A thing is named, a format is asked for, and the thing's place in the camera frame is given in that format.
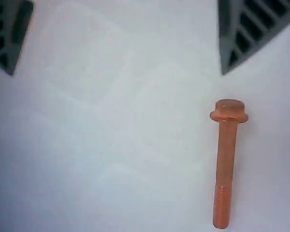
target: white backdrop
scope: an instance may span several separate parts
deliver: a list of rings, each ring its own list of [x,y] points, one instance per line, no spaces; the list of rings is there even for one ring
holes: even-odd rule
[[[215,102],[236,98],[231,232],[290,232],[290,26],[226,77],[216,0],[36,0],[0,71],[0,232],[212,232]]]

